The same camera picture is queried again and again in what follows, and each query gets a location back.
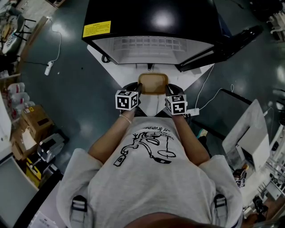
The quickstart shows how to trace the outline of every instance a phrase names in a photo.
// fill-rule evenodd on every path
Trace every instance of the gray t-shirt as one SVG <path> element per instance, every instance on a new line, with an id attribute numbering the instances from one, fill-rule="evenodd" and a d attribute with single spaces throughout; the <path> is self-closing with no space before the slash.
<path id="1" fill-rule="evenodd" d="M 66 168 L 57 208 L 70 227 L 73 197 L 84 195 L 94 212 L 96 228 L 123 228 L 156 212 L 216 224 L 214 197 L 228 203 L 227 228 L 242 212 L 242 199 L 222 155 L 195 166 L 187 158 L 170 118 L 137 117 L 108 161 L 76 149 Z"/>

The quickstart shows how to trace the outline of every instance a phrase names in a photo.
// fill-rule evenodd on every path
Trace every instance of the yellow label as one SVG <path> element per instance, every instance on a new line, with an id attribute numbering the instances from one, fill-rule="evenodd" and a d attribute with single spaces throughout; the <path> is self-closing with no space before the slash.
<path id="1" fill-rule="evenodd" d="M 110 33 L 111 21 L 104 21 L 84 26 L 83 37 L 96 36 L 100 34 Z"/>

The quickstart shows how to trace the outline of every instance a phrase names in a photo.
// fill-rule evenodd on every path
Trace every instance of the shirt sleeve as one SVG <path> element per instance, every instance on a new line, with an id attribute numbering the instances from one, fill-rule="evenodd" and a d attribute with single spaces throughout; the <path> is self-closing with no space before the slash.
<path id="1" fill-rule="evenodd" d="M 57 194 L 57 210 L 70 227 L 70 209 L 72 199 L 82 195 L 87 199 L 87 188 L 91 179 L 103 164 L 83 149 L 75 149 L 61 180 Z"/>
<path id="2" fill-rule="evenodd" d="M 228 206 L 226 227 L 233 227 L 242 213 L 242 196 L 232 171 L 223 155 L 215 155 L 199 166 L 216 184 L 216 190 L 225 196 Z"/>

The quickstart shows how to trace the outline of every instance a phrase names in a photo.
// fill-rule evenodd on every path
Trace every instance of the wooden tray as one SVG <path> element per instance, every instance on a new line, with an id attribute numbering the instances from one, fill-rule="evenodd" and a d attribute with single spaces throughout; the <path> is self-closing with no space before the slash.
<path id="1" fill-rule="evenodd" d="M 160 95 L 165 94 L 168 77 L 163 73 L 143 73 L 139 76 L 138 83 L 142 83 L 142 94 Z"/>

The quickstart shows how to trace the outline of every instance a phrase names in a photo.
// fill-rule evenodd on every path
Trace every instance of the bottle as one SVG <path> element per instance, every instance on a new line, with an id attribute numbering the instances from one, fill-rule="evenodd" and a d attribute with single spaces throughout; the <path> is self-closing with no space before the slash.
<path id="1" fill-rule="evenodd" d="M 8 86 L 8 91 L 10 94 L 22 93 L 25 91 L 25 84 L 22 82 L 13 83 L 13 84 Z"/>
<path id="2" fill-rule="evenodd" d="M 29 107 L 35 106 L 34 102 L 24 102 L 15 106 L 12 110 L 12 117 L 13 119 L 17 119 L 20 117 L 22 110 L 27 109 Z"/>
<path id="3" fill-rule="evenodd" d="M 23 104 L 30 101 L 30 97 L 26 92 L 12 94 L 9 96 L 9 107 Z"/>

